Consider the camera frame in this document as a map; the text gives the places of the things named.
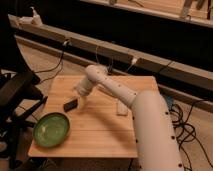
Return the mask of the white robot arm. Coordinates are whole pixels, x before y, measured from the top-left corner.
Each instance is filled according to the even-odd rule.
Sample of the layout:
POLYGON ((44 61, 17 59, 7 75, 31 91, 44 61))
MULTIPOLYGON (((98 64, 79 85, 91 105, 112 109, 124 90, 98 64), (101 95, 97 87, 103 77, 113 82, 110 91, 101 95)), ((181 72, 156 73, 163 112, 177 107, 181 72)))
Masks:
POLYGON ((184 171, 166 101, 158 91, 136 91, 107 75, 100 65, 89 65, 77 84, 81 97, 102 85, 132 112, 140 171, 184 171))

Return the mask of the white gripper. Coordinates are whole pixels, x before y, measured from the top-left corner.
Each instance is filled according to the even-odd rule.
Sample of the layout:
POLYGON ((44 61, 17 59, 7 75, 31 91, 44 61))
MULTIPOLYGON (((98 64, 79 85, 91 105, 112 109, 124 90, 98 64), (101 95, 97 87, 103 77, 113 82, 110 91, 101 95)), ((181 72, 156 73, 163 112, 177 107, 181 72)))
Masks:
POLYGON ((88 79, 82 79, 76 86, 76 90, 80 95, 78 97, 78 109, 82 109, 86 103, 86 97, 88 96, 93 90, 94 84, 88 79))

